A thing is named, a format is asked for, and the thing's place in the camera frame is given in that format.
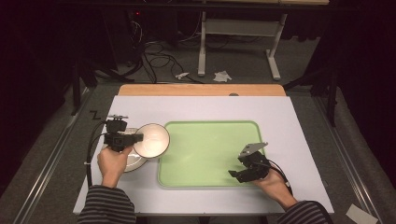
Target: white card on floor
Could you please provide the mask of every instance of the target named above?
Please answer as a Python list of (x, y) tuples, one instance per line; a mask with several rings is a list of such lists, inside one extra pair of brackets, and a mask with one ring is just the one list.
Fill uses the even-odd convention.
[(375, 224), (378, 219), (359, 209), (355, 204), (350, 205), (346, 215), (358, 224)]

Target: person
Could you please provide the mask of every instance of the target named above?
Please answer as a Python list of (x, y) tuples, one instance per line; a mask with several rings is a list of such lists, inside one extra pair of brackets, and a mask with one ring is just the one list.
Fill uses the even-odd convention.
[[(126, 147), (122, 152), (116, 152), (106, 147), (98, 154), (98, 165), (102, 173), (102, 184), (90, 187), (87, 193), (85, 206), (82, 209), (78, 223), (135, 223), (134, 204), (122, 189), (117, 188), (120, 176), (126, 167), (129, 153), (133, 147)], [(285, 210), (277, 222), (279, 224), (332, 224), (332, 219), (326, 209), (318, 202), (298, 202), (287, 189), (280, 174), (270, 169), (264, 179), (253, 181), (270, 198), (279, 203)], [(213, 222), (220, 223), (221, 218), (213, 218)], [(199, 219), (191, 218), (190, 223), (199, 223)]]

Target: green tray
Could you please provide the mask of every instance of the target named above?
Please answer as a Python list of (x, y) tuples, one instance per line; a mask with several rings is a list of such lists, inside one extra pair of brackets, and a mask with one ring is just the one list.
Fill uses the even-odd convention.
[(237, 157), (246, 144), (262, 141), (257, 123), (249, 120), (172, 121), (165, 128), (171, 141), (160, 158), (158, 179), (163, 186), (251, 185), (239, 183), (228, 171), (246, 169)]

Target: striped sleeve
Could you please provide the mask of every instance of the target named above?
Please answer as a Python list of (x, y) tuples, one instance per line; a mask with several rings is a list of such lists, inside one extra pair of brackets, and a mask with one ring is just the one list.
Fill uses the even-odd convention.
[(134, 204), (122, 189), (92, 186), (78, 223), (136, 223)]
[(332, 224), (326, 209), (318, 202), (303, 201), (295, 204), (277, 220), (278, 224)]

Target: hand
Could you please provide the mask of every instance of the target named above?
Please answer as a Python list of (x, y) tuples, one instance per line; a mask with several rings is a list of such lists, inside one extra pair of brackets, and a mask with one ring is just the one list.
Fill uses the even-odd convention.
[(102, 173), (102, 185), (115, 188), (119, 182), (120, 176), (125, 170), (129, 153), (133, 146), (126, 147), (122, 152), (111, 150), (110, 147), (102, 149), (98, 154), (98, 165)]
[(282, 176), (273, 169), (270, 169), (270, 172), (264, 179), (254, 180), (252, 182), (270, 198), (277, 201), (285, 211), (297, 203), (297, 200), (290, 194), (286, 187)]

